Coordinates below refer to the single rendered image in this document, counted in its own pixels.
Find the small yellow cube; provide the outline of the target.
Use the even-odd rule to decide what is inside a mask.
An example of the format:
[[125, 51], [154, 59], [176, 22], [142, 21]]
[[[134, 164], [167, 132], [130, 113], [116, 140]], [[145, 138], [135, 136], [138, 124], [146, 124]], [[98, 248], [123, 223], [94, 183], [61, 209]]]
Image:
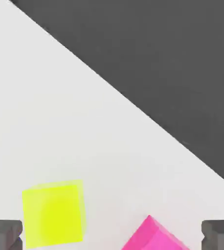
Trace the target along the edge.
[[82, 180], [23, 190], [22, 208], [28, 249], [83, 241], [87, 223]]

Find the small pink cube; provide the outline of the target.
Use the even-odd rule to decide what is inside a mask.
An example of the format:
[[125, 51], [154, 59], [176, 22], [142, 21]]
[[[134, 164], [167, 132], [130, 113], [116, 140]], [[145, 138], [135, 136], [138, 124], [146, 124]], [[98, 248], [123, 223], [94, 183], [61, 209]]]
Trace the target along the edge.
[[151, 215], [148, 215], [121, 250], [190, 249]]

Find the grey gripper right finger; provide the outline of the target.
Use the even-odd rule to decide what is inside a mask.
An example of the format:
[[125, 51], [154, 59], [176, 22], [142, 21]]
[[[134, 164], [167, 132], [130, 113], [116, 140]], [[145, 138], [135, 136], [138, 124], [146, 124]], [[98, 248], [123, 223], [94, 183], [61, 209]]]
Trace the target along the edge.
[[202, 221], [202, 250], [224, 250], [224, 220]]

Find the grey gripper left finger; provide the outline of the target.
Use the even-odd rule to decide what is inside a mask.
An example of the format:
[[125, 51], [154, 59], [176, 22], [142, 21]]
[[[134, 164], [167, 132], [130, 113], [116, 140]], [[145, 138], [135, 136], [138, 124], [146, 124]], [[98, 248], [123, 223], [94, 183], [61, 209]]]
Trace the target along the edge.
[[23, 250], [20, 220], [0, 220], [0, 250]]

